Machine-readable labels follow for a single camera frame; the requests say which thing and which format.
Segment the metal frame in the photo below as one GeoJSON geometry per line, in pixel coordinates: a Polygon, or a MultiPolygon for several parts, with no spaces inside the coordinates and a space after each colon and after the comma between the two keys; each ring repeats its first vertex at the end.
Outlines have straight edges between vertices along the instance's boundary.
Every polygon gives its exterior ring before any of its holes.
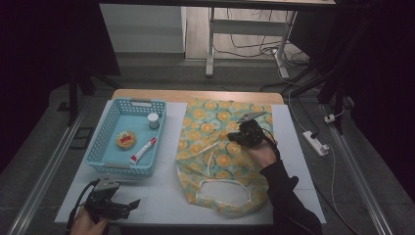
{"type": "Polygon", "coordinates": [[[271,22],[249,22],[249,21],[235,21],[235,20],[215,20],[214,8],[210,9],[209,18],[209,36],[207,47],[207,68],[206,77],[213,77],[213,37],[215,33],[226,34],[244,34],[244,35],[267,35],[267,36],[281,36],[281,45],[278,50],[274,49],[275,61],[282,78],[288,78],[288,72],[285,67],[282,55],[287,44],[291,28],[294,23],[294,18],[297,12],[289,12],[285,23],[271,23],[271,22]]]}
{"type": "Polygon", "coordinates": [[[46,164],[26,200],[24,201],[21,210],[19,211],[15,221],[7,233],[8,235],[18,235],[24,234],[26,232],[28,226],[31,223],[31,220],[34,217],[34,214],[37,211],[37,208],[42,202],[42,199],[45,196],[46,191],[56,174],[56,171],[59,168],[59,165],[61,164],[62,159],[65,156],[65,153],[67,152],[70,141],[72,140],[76,130],[80,126],[85,116],[86,111],[89,108],[91,99],[91,97],[85,97],[84,101],[81,102],[81,111],[79,112],[79,115],[74,120],[72,126],[69,126],[65,131],[61,142],[51,156],[49,162],[46,164]]]}
{"type": "MultiPolygon", "coordinates": [[[[324,109],[324,106],[322,106],[322,110],[325,115],[328,115],[326,110],[324,109]]],[[[370,188],[369,183],[366,180],[366,177],[360,169],[360,166],[356,161],[356,157],[354,156],[353,152],[348,146],[345,137],[339,133],[339,130],[333,124],[330,126],[330,132],[332,133],[332,136],[337,146],[339,147],[339,150],[341,151],[348,172],[350,173],[350,176],[353,179],[354,184],[356,185],[357,191],[359,192],[361,199],[367,206],[369,214],[372,217],[373,224],[378,230],[378,233],[382,235],[392,235],[393,233],[391,227],[389,226],[389,222],[384,212],[382,211],[382,208],[379,205],[378,200],[373,194],[372,189],[370,188]]]]}

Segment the power strip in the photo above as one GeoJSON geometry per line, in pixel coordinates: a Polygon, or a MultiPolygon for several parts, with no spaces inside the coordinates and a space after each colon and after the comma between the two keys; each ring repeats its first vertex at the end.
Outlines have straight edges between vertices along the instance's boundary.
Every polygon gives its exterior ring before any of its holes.
{"type": "Polygon", "coordinates": [[[315,152],[320,156],[323,157],[329,153],[329,146],[322,145],[317,138],[311,138],[311,131],[306,131],[302,134],[307,142],[311,145],[311,147],[315,150],[315,152]]]}

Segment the white tabletop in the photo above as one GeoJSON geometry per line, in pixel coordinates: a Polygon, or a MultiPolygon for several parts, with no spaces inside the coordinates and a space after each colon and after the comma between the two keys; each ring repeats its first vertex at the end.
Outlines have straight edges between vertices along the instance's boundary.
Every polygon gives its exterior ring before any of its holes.
{"type": "MultiPolygon", "coordinates": [[[[220,214],[214,210],[188,203],[175,166],[181,124],[185,113],[186,103],[167,103],[166,123],[154,175],[134,183],[121,182],[112,198],[113,202],[129,204],[138,199],[141,202],[136,210],[131,211],[128,219],[119,219],[112,221],[112,223],[137,226],[140,224],[272,224],[272,206],[269,201],[259,211],[250,212],[243,216],[220,214]]],[[[326,220],[321,211],[288,107],[273,105],[272,117],[274,136],[278,141],[278,148],[287,172],[290,176],[296,175],[300,179],[295,193],[304,206],[314,212],[322,223],[325,223],[326,220]]],[[[69,213],[82,189],[99,177],[100,174],[85,161],[80,164],[55,222],[66,223],[68,221],[69,213]]],[[[86,200],[88,193],[89,191],[81,202],[86,200]]]]}

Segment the blue plastic basket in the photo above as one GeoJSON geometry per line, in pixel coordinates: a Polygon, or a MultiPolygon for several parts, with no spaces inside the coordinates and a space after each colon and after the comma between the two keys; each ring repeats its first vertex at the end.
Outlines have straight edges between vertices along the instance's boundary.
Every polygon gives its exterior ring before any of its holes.
{"type": "Polygon", "coordinates": [[[161,145],[166,103],[160,100],[135,100],[118,98],[109,102],[101,115],[91,143],[85,153],[86,162],[98,172],[116,178],[144,178],[154,173],[156,158],[161,145]],[[148,114],[159,115],[160,126],[150,128],[148,114]],[[121,150],[115,140],[122,131],[135,133],[137,140],[133,148],[121,150]],[[137,164],[130,157],[135,155],[153,137],[156,145],[137,164]]]}

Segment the table leg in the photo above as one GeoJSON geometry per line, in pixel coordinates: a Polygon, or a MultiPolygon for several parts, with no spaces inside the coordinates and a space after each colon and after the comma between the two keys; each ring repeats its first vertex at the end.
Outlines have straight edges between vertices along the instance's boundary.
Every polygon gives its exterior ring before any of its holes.
{"type": "Polygon", "coordinates": [[[284,32],[282,34],[282,38],[281,38],[281,45],[278,48],[278,50],[272,50],[272,52],[274,53],[274,58],[275,61],[277,62],[280,74],[281,74],[281,78],[289,78],[287,69],[284,65],[284,61],[283,61],[283,53],[284,53],[284,48],[287,44],[287,40],[288,40],[288,36],[290,35],[291,32],[291,28],[293,26],[293,22],[294,22],[294,18],[296,17],[296,13],[297,12],[288,12],[288,19],[286,22],[286,26],[284,28],[284,32]]]}
{"type": "Polygon", "coordinates": [[[208,47],[207,47],[207,70],[206,76],[213,77],[213,28],[214,28],[214,8],[210,8],[210,20],[208,23],[208,47]]]}

